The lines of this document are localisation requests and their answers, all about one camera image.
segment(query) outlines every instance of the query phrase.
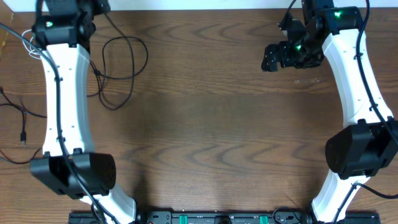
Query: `cable connector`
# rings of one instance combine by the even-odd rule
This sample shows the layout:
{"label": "cable connector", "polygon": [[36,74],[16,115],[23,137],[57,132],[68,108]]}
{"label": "cable connector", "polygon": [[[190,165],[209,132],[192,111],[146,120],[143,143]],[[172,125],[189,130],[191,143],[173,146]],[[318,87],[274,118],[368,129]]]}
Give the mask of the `cable connector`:
{"label": "cable connector", "polygon": [[21,132],[21,144],[22,145],[26,144],[26,132],[25,131]]}

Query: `white cable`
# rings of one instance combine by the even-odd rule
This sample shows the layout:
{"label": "white cable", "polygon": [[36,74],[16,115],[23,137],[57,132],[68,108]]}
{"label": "white cable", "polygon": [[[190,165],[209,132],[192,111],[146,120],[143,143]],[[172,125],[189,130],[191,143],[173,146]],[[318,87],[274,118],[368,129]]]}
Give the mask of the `white cable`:
{"label": "white cable", "polygon": [[[25,32],[22,33],[22,36],[24,36],[28,32],[32,32],[32,30],[31,29],[26,30]],[[35,55],[40,55],[38,52],[36,52],[34,49],[32,49],[31,46],[29,46],[29,49],[28,49],[26,44],[25,44],[25,42],[22,41],[22,43],[24,44],[25,49],[29,52],[29,56],[31,56],[34,59],[41,60],[40,57],[35,56]]]}

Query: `wooden table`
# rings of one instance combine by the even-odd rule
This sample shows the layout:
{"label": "wooden table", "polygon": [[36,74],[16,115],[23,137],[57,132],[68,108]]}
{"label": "wooden table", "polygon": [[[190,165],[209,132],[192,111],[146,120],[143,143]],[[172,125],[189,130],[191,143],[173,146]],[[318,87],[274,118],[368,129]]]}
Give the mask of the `wooden table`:
{"label": "wooden table", "polygon": [[[137,77],[131,100],[108,111],[88,100],[90,129],[98,152],[116,160],[118,182],[142,207],[174,210],[273,210],[306,208],[328,172],[324,146],[342,129],[342,111],[328,62],[321,67],[263,73],[264,47],[284,36],[276,24],[284,9],[240,11],[112,12],[126,35],[142,38],[149,63]],[[293,10],[302,17],[301,10]],[[17,14],[18,32],[33,14]],[[380,89],[398,111],[398,9],[373,9],[366,29],[368,51]],[[118,36],[104,16],[91,39],[91,59],[102,70],[102,45]],[[144,51],[134,45],[137,66]],[[124,40],[106,49],[108,73],[131,74]],[[10,98],[46,113],[42,65],[10,37],[0,62],[0,84]],[[123,100],[129,82],[111,81],[106,94]],[[89,71],[89,93],[96,90]],[[21,146],[20,114],[0,109],[0,148],[17,160],[43,145],[46,120],[28,117]],[[398,162],[369,182],[384,193],[398,189]],[[89,206],[60,197],[31,176],[29,166],[0,162],[2,223],[66,223]],[[396,223],[398,201],[360,190],[350,210],[381,214]]]}

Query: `black mechanical base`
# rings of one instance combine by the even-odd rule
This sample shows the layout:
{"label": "black mechanical base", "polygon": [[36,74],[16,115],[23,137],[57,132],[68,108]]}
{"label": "black mechanical base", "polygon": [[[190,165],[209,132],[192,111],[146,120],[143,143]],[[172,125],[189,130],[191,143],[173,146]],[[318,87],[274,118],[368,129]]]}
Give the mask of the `black mechanical base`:
{"label": "black mechanical base", "polygon": [[[272,213],[172,213],[148,212],[147,224],[311,224],[307,214],[300,212]],[[71,213],[68,224],[91,224],[96,220],[91,213]],[[379,214],[347,213],[344,224],[381,224]]]}

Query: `white wall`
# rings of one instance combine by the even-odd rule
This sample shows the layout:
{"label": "white wall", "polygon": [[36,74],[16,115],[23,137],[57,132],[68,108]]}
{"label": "white wall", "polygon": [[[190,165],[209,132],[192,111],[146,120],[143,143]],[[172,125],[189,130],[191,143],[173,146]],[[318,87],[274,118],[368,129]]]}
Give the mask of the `white wall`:
{"label": "white wall", "polygon": [[[36,0],[3,0],[14,12],[34,12]],[[292,0],[109,0],[112,10],[273,9]],[[336,7],[365,7],[365,0],[334,0]],[[297,0],[295,7],[300,7]],[[371,0],[372,7],[398,7],[398,0]]]}

